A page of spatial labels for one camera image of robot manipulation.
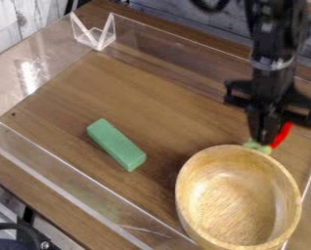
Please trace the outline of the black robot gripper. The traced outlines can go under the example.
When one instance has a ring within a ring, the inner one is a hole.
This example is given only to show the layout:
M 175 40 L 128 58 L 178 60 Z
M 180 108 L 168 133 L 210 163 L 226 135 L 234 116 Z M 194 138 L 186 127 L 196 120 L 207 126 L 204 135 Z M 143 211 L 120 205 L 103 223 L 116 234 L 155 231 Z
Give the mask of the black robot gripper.
M 288 122 L 311 128 L 311 97 L 296 86 L 297 59 L 253 63 L 251 79 L 226 81 L 226 102 L 247 112 L 251 139 L 270 145 Z

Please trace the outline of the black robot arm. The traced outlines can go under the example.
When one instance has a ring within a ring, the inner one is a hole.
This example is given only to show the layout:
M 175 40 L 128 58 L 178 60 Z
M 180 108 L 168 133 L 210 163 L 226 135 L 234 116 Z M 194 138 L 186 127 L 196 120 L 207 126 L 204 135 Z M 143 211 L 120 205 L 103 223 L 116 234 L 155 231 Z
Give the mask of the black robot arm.
M 226 102 L 246 110 L 251 139 L 271 145 L 289 123 L 311 127 L 311 97 L 296 86 L 297 58 L 311 35 L 308 0 L 246 0 L 253 78 L 226 82 Z

